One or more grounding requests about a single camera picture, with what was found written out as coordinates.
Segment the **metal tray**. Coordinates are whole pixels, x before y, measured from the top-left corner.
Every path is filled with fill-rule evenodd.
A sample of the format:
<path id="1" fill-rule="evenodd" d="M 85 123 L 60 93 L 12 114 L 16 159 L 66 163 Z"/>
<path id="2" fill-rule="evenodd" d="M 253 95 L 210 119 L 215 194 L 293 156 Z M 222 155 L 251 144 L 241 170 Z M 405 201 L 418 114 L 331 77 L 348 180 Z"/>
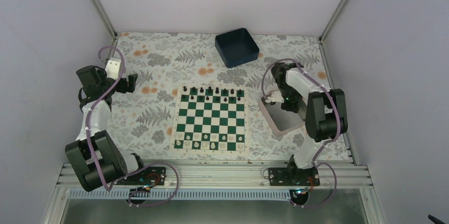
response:
<path id="1" fill-rule="evenodd" d="M 284 102 L 266 101 L 264 97 L 258 103 L 263 117 L 276 136 L 282 136 L 305 125 L 306 105 L 300 102 L 298 112 L 286 111 L 281 108 Z"/>

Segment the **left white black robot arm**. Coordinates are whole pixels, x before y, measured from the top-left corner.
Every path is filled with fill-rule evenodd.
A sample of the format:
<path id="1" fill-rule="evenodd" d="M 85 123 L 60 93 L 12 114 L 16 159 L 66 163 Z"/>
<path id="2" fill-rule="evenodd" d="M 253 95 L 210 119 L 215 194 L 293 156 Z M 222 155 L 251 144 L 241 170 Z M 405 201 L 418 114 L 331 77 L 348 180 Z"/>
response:
<path id="1" fill-rule="evenodd" d="M 120 151 L 107 132 L 114 93 L 133 93 L 137 74 L 123 77 L 118 61 L 105 68 L 86 66 L 76 72 L 82 87 L 78 92 L 83 122 L 76 140 L 65 146 L 65 154 L 82 188 L 93 191 L 126 176 L 133 184 L 147 178 L 147 169 L 136 153 Z"/>

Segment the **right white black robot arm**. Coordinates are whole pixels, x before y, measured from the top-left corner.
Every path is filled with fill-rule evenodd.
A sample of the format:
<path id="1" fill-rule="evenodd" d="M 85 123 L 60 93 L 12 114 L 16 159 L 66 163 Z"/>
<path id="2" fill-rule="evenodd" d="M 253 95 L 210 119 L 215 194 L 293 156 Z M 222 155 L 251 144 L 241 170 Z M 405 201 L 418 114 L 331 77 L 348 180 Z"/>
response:
<path id="1" fill-rule="evenodd" d="M 297 62 L 276 62 L 271 74 L 278 91 L 266 100 L 298 114 L 306 128 L 304 142 L 290 158 L 286 175 L 292 185 L 300 185 L 318 167 L 316 160 L 324 147 L 347 131 L 345 94 L 339 88 L 327 89 Z"/>

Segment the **green white chess board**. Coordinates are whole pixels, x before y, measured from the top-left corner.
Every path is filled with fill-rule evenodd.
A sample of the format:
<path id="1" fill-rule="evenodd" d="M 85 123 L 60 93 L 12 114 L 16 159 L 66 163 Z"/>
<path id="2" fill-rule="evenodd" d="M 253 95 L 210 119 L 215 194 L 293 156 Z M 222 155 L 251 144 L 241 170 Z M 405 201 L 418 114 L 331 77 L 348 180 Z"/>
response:
<path id="1" fill-rule="evenodd" d="M 206 92 L 208 87 L 212 87 L 213 95 L 207 96 Z M 195 87 L 196 94 L 191 94 L 191 88 Z M 204 89 L 204 93 L 200 93 L 200 88 Z M 215 93 L 215 88 L 220 90 L 219 94 Z M 228 91 L 227 96 L 222 96 L 222 90 Z M 231 89 L 234 89 L 234 95 L 230 95 Z M 237 101 L 237 91 L 241 89 L 243 95 L 241 101 Z M 182 95 L 186 95 L 185 100 L 181 100 Z M 204 101 L 198 100 L 199 96 L 203 96 Z M 220 102 L 215 101 L 216 97 L 220 97 Z M 198 155 L 225 155 L 225 156 L 237 156 L 247 155 L 250 149 L 249 140 L 249 107 L 248 107 L 248 94 L 245 88 L 235 88 L 231 86 L 211 86 L 211 85 L 182 85 L 178 88 L 178 96 L 176 100 L 176 108 L 173 117 L 173 131 L 172 139 L 170 143 L 170 150 L 183 154 L 198 154 Z M 183 133 L 183 138 L 178 138 L 178 134 Z M 201 134 L 200 139 L 195 139 L 197 133 Z M 185 149 L 183 147 L 186 136 L 191 136 L 192 148 Z M 208 135 L 208 140 L 205 140 L 204 135 Z M 218 141 L 212 141 L 212 135 L 217 135 Z M 225 136 L 226 141 L 220 141 L 221 137 Z M 234 137 L 235 143 L 244 143 L 244 151 L 228 151 L 219 150 L 219 143 L 229 143 L 228 138 Z M 182 148 L 176 146 L 176 140 L 183 142 Z M 200 144 L 199 149 L 194 148 L 194 142 L 198 141 Z M 207 141 L 209 143 L 208 148 L 202 149 L 201 143 Z M 210 149 L 210 143 L 215 142 L 216 150 Z"/>

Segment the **floral patterned table mat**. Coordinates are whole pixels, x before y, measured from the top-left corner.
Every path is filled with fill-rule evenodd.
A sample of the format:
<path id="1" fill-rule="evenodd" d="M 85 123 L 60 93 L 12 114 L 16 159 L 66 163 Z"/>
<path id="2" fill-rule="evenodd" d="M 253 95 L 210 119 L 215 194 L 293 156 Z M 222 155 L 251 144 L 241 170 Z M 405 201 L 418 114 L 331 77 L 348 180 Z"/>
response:
<path id="1" fill-rule="evenodd" d="M 258 102 L 262 91 L 277 89 L 266 68 L 283 58 L 304 65 L 306 72 L 328 86 L 316 37 L 254 35 L 258 58 L 227 68 L 213 34 L 122 33 L 118 48 L 126 72 L 138 74 L 133 93 L 113 95 L 108 132 L 120 150 L 143 159 L 288 160 L 302 145 L 305 129 L 273 134 Z M 238 86 L 249 93 L 249 152 L 247 154 L 188 154 L 170 149 L 178 89 L 182 85 Z"/>

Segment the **dark blue square bin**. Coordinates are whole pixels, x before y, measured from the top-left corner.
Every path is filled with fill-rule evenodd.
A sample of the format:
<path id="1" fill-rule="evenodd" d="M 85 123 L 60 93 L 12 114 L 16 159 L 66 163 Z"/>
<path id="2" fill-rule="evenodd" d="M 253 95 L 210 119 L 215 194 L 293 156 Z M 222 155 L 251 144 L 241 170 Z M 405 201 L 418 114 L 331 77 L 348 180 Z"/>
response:
<path id="1" fill-rule="evenodd" d="M 260 49 L 246 28 L 235 29 L 215 37 L 217 49 L 224 65 L 234 68 L 258 58 Z"/>

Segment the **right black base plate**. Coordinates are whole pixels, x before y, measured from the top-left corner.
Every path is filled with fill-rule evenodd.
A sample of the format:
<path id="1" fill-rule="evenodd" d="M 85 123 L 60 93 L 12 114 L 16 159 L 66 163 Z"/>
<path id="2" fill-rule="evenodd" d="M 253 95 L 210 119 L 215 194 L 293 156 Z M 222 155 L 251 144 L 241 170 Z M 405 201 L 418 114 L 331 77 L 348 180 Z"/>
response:
<path id="1" fill-rule="evenodd" d="M 320 178 L 315 167 L 309 169 L 288 169 L 272 167 L 268 169 L 270 186 L 319 186 Z"/>

